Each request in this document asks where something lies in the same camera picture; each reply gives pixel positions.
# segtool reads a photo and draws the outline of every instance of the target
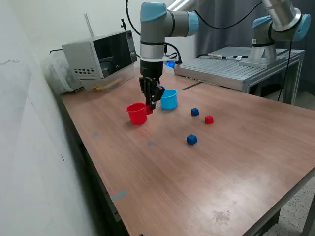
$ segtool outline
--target cable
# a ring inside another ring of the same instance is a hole
[[[235,25],[237,25],[238,23],[242,22],[243,20],[245,20],[246,17],[248,17],[255,9],[256,7],[258,7],[259,5],[261,5],[262,2],[258,3],[246,16],[244,16],[241,20],[239,20],[238,22],[230,25],[230,26],[227,26],[227,27],[215,27],[215,26],[212,26],[210,24],[208,24],[203,18],[202,16],[199,14],[199,12],[197,10],[195,10],[196,14],[198,15],[198,17],[203,21],[203,23],[205,23],[207,26],[211,27],[211,28],[214,28],[214,29],[217,29],[217,30],[224,30],[224,29],[228,29],[228,28],[231,28]]]
[[[216,58],[214,55],[211,54],[200,54],[197,56],[197,58],[201,57],[201,56],[209,56],[209,57],[213,57]],[[239,56],[223,56],[223,55],[217,55],[220,56],[220,59],[227,59],[227,58],[237,58]]]
[[[182,56],[181,56],[181,54],[180,54],[178,48],[175,47],[173,44],[170,44],[170,43],[167,43],[167,42],[165,42],[165,45],[171,46],[172,48],[175,49],[175,51],[177,52],[177,55],[178,55],[178,60],[177,60],[176,64],[182,64],[182,63],[183,63],[183,62],[182,62]]]
[[[171,59],[173,59],[173,58],[176,58],[177,57],[177,53],[172,53],[172,54],[170,54],[170,55],[168,55],[168,54],[165,54],[168,58],[171,58]]]
[[[51,50],[51,51],[49,52],[49,54],[51,54],[52,52],[56,52],[56,51],[63,51],[63,49],[54,49],[54,50]]]
[[[126,0],[126,14],[127,14],[127,18],[128,18],[129,24],[131,25],[131,27],[133,28],[133,30],[134,30],[138,35],[140,35],[140,33],[136,30],[136,28],[133,26],[133,24],[132,24],[132,22],[131,22],[131,19],[130,19],[130,16],[129,16],[129,11],[128,11],[128,0]]]
[[[279,93],[279,96],[278,96],[278,99],[277,99],[278,102],[279,102],[279,100],[280,100],[281,93],[282,93],[282,90],[283,90],[283,88],[284,88],[284,84],[285,84],[285,80],[286,80],[287,71],[288,71],[288,69],[289,69],[290,57],[291,57],[291,50],[292,50],[292,41],[290,42],[289,58],[288,58],[288,60],[287,60],[287,65],[286,65],[286,69],[285,69],[285,73],[284,73],[284,78],[283,78],[282,83],[281,83],[281,89],[280,89],[280,93]]]

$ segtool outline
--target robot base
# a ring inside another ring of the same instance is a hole
[[[277,55],[275,45],[252,47],[248,59],[240,61],[240,65],[269,69],[283,63],[285,55]]]

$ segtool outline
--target table leg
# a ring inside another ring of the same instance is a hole
[[[301,236],[315,236],[315,196],[311,204]]]
[[[283,89],[283,103],[294,105],[299,86],[303,61],[288,68],[286,82]]]

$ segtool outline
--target red cube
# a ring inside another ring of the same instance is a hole
[[[214,122],[213,117],[212,116],[206,116],[205,117],[205,123],[206,124],[212,124]]]

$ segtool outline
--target red cup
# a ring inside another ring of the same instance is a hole
[[[132,124],[143,124],[147,120],[146,105],[141,102],[131,104],[126,108]]]

